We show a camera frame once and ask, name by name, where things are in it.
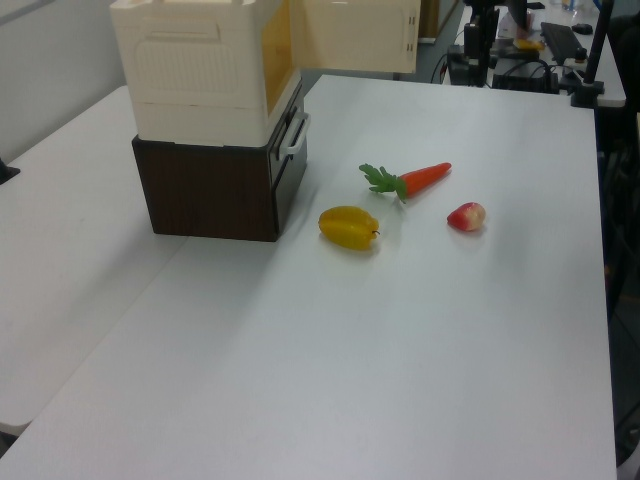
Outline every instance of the green leafy top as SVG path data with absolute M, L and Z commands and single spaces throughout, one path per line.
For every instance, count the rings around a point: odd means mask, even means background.
M 380 167 L 380 170 L 378 170 L 365 163 L 358 168 L 364 172 L 364 178 L 373 185 L 373 187 L 369 187 L 369 190 L 376 193 L 396 192 L 400 201 L 402 203 L 405 202 L 407 199 L 407 184 L 403 179 L 396 175 L 391 175 L 384 167 Z

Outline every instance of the carrot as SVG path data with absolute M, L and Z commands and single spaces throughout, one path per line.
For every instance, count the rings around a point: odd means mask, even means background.
M 399 177 L 391 175 L 384 167 L 380 167 L 380 170 L 378 170 L 365 163 L 360 165 L 359 168 L 364 172 L 364 177 L 373 185 L 369 187 L 369 190 L 377 193 L 396 192 L 398 198 L 404 202 L 407 197 L 414 196 L 444 177 L 451 168 L 451 164 L 441 163 L 405 173 Z

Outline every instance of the white storage box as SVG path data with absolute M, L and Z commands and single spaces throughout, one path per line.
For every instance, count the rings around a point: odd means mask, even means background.
M 420 0 L 117 0 L 138 135 L 261 147 L 299 68 L 412 72 Z

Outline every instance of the white handle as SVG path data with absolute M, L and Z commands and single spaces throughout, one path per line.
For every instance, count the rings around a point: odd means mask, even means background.
M 284 134 L 282 144 L 280 144 L 279 160 L 284 159 L 287 155 L 295 155 L 302 148 L 302 144 L 307 138 L 307 132 L 311 125 L 311 116 L 305 112 L 296 112 L 291 119 L 287 133 Z M 296 143 L 291 145 L 291 142 L 295 139 L 296 134 L 300 132 Z

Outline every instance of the dark brown wooden box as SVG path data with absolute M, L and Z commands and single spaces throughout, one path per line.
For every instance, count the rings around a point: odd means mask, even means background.
M 306 141 L 278 159 L 298 87 L 269 143 L 261 148 L 206 147 L 133 139 L 133 151 L 155 233 L 239 240 L 277 240 L 307 162 Z

